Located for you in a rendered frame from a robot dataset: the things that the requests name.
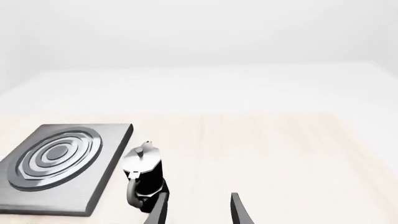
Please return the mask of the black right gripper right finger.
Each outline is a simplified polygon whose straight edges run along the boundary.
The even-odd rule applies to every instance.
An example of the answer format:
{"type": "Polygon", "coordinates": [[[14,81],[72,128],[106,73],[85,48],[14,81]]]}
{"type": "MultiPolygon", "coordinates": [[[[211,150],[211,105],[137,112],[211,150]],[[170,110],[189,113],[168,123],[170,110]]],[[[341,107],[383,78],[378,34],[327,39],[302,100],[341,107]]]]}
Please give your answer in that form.
{"type": "Polygon", "coordinates": [[[233,224],[254,224],[236,192],[231,194],[231,218],[233,224]]]}

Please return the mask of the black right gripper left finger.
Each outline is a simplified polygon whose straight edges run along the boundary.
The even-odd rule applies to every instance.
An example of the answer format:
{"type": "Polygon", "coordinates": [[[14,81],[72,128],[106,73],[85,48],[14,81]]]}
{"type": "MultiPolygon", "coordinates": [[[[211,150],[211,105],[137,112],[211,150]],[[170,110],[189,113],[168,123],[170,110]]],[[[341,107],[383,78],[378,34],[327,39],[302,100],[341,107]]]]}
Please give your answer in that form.
{"type": "Polygon", "coordinates": [[[167,218],[168,200],[169,194],[167,192],[162,192],[159,194],[154,208],[150,212],[144,224],[165,224],[167,218]]]}

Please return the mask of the silver and black moka pot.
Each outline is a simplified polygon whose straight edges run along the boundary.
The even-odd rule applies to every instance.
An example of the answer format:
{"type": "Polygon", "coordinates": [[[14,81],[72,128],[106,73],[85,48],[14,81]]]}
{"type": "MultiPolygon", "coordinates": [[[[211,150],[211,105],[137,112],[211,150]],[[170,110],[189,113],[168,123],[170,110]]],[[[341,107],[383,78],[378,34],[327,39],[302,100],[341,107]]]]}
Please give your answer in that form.
{"type": "Polygon", "coordinates": [[[164,179],[160,150],[146,141],[123,157],[123,171],[128,179],[126,198],[141,212],[152,212],[162,193],[169,194],[164,179]]]}

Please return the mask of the flat black stove plate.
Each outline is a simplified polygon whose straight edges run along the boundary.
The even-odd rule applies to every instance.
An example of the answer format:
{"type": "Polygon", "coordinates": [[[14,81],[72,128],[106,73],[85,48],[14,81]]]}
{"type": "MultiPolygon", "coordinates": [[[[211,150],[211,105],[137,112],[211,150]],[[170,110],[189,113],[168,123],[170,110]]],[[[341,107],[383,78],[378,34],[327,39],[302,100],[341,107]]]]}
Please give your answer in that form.
{"type": "Polygon", "coordinates": [[[0,161],[0,214],[88,217],[131,124],[43,124],[0,161]]]}

